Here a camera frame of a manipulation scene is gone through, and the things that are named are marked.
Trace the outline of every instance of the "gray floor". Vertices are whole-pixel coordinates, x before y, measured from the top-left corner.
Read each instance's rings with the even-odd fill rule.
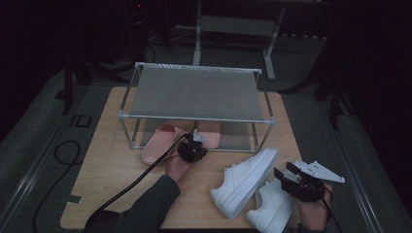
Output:
[[[191,35],[174,35],[180,39],[173,41],[171,50],[152,38],[154,50],[148,50],[148,61],[155,58],[156,63],[191,64],[193,47],[190,43],[188,46]],[[267,82],[268,89],[277,91],[304,80],[324,43],[314,39],[279,38],[272,54],[277,79]],[[224,50],[205,46],[201,65],[260,68],[264,71],[260,50]],[[76,84],[75,105],[68,116],[63,116],[63,102],[54,99],[63,87],[63,75],[59,73],[33,101],[0,145],[0,232],[33,232],[32,219],[36,208],[67,169],[67,166],[56,162],[54,149],[66,140],[76,140],[81,146],[77,161],[83,159],[108,94],[117,84],[97,76],[91,86]],[[327,121],[329,103],[315,100],[315,88],[314,84],[282,96],[303,160],[318,160],[346,178],[346,183],[332,183],[332,211],[343,231],[412,232],[411,218],[397,197],[360,121],[343,108],[344,115],[338,118],[339,131],[334,131]],[[90,126],[70,126],[74,116],[91,117]],[[75,158],[76,147],[74,144],[64,145],[57,154],[61,160],[70,162]],[[45,199],[37,215],[38,232],[79,231],[59,226],[79,170],[80,165],[73,166]],[[328,224],[328,229],[338,232],[333,221]]]

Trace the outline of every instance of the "wooden table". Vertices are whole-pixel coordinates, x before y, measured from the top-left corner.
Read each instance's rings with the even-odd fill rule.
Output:
[[[88,217],[97,208],[133,183],[149,167],[141,161],[141,150],[129,147],[118,120],[125,90],[126,87],[114,87],[110,93],[71,193],[82,197],[82,201],[79,204],[67,203],[60,220],[63,228],[84,228]],[[281,96],[277,93],[268,95],[277,122],[263,147],[278,149],[275,166],[282,171],[286,168],[287,161],[301,157]],[[257,136],[261,138],[263,135],[259,132],[263,133],[265,130],[257,125]],[[210,189],[222,185],[225,167],[252,155],[254,154],[246,152],[209,151],[180,183],[182,194],[173,204],[162,228],[253,228],[245,214],[248,210],[257,208],[255,197],[235,219],[228,219],[214,205],[209,195]],[[127,210],[163,174],[164,165],[154,168],[107,210]],[[288,225],[297,226],[298,221],[297,211],[294,210]]]

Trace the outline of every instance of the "white sneaker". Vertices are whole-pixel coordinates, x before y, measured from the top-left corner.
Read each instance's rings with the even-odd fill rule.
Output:
[[[276,149],[265,148],[257,155],[224,169],[222,186],[212,189],[210,195],[226,217],[235,218],[264,184],[273,169],[276,153]]]
[[[257,210],[248,211],[246,219],[259,232],[282,233],[293,211],[294,202],[292,197],[282,189],[281,182],[275,178],[270,183],[266,183],[257,190],[256,198]]]

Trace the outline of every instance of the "sleeve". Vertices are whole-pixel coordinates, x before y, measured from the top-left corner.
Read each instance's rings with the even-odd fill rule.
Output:
[[[157,232],[180,193],[173,179],[161,176],[129,210],[120,214],[113,232]]]
[[[297,233],[327,233],[327,230],[308,230],[302,226],[302,224],[299,223],[297,227]]]

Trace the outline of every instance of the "pink slipper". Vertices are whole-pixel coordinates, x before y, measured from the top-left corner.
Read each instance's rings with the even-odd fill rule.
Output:
[[[219,121],[198,121],[197,132],[206,138],[202,148],[216,149],[221,144],[221,123]]]
[[[142,160],[152,165],[182,135],[191,132],[194,122],[191,120],[167,120],[155,131],[152,138],[142,150]]]

